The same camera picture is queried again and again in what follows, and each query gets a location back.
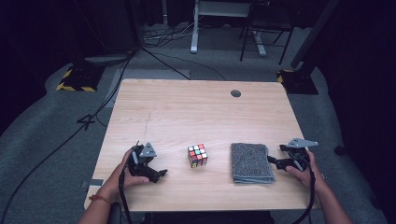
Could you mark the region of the black yellow striped stand base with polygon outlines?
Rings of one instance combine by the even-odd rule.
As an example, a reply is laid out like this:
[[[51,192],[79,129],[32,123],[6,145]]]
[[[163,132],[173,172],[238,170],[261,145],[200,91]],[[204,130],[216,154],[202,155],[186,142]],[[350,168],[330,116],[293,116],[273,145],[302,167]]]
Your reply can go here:
[[[64,73],[64,76],[56,87],[56,90],[87,92],[97,91],[104,71],[105,68],[102,66],[86,65],[83,67],[77,67],[71,65]]]
[[[284,87],[287,94],[318,94],[311,76],[306,76],[300,71],[290,69],[279,70],[276,72],[276,80]]]

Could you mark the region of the person's dark trousers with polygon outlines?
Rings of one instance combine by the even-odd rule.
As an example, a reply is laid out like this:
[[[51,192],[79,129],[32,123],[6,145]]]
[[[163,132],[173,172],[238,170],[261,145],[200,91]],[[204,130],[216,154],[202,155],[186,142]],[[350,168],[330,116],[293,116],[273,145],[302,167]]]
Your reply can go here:
[[[268,211],[148,212],[140,224],[275,224]]]

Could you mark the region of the black metal chair frame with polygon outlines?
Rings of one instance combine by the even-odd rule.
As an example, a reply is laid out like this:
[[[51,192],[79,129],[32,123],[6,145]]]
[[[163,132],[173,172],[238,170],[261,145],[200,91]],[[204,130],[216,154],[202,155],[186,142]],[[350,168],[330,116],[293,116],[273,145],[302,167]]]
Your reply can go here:
[[[293,34],[294,24],[290,10],[278,0],[263,0],[253,2],[247,12],[247,19],[239,35],[243,39],[239,61],[242,62],[248,43],[248,34],[277,34],[271,43],[272,47],[282,48],[278,64],[282,64]]]

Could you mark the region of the white desk frame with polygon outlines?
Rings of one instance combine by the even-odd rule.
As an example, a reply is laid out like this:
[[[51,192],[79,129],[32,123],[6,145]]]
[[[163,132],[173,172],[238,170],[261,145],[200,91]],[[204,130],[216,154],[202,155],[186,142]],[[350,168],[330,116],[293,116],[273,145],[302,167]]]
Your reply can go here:
[[[198,51],[199,19],[201,16],[219,16],[245,18],[248,15],[249,3],[232,2],[231,0],[194,0],[193,30],[190,53]]]

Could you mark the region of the grey fluffy cloth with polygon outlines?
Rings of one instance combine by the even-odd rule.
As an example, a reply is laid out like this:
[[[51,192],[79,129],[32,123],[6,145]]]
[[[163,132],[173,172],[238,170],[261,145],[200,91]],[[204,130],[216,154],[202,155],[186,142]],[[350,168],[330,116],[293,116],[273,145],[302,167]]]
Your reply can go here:
[[[276,181],[263,144],[232,143],[232,176],[237,184],[272,184]]]

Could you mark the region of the person's right hand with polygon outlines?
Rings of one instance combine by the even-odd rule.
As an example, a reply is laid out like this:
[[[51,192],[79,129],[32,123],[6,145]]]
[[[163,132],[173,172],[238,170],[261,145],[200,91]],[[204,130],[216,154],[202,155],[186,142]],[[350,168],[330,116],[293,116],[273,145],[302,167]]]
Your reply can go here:
[[[307,154],[310,159],[310,165],[311,165],[311,170],[313,174],[315,175],[315,192],[319,193],[322,189],[326,187],[326,183],[324,179],[321,176],[321,171],[319,170],[315,156],[311,151],[307,151]],[[300,180],[306,187],[310,188],[311,187],[311,174],[308,170],[305,171],[300,171],[297,168],[294,168],[292,166],[287,166],[286,171],[292,175],[294,175],[298,180]]]

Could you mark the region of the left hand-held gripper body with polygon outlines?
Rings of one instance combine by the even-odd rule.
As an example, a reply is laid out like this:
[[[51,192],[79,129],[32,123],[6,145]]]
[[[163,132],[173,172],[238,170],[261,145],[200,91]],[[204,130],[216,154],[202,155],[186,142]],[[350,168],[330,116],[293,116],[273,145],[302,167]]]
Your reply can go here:
[[[149,163],[157,156],[150,142],[145,145],[135,145],[127,161],[131,175],[145,176],[148,179],[157,179],[158,172],[149,167]]]

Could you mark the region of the black slanted stand post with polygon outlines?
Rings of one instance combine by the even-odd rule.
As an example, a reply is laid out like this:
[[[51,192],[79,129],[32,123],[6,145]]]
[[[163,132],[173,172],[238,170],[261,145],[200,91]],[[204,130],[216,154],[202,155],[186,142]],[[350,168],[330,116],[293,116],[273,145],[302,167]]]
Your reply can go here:
[[[296,55],[294,56],[293,60],[290,63],[292,68],[297,68],[299,63],[302,62],[310,48],[314,45],[315,40],[317,39],[320,31],[326,24],[327,20],[332,15],[333,11],[336,9],[337,5],[339,4],[340,0],[329,0],[329,3],[321,12],[318,20],[316,21],[315,25],[311,29],[309,35],[305,39],[304,43],[301,45],[300,49],[297,51]]]

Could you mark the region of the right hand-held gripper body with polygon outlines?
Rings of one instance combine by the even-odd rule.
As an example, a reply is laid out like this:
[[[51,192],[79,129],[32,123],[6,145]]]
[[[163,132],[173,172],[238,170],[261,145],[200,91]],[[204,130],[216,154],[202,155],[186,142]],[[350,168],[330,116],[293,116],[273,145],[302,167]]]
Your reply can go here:
[[[316,147],[317,145],[317,141],[310,141],[295,137],[286,145],[280,145],[279,147],[281,151],[288,153],[295,168],[299,169],[300,171],[304,171],[310,162],[310,158],[307,154],[307,148]]]

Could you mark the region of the multicoloured puzzle cube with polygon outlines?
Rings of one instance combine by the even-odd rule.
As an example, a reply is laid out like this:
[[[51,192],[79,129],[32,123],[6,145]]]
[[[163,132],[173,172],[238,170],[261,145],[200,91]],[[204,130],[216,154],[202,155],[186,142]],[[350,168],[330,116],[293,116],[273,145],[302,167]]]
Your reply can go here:
[[[188,158],[191,168],[196,168],[207,164],[208,155],[204,144],[187,147]]]

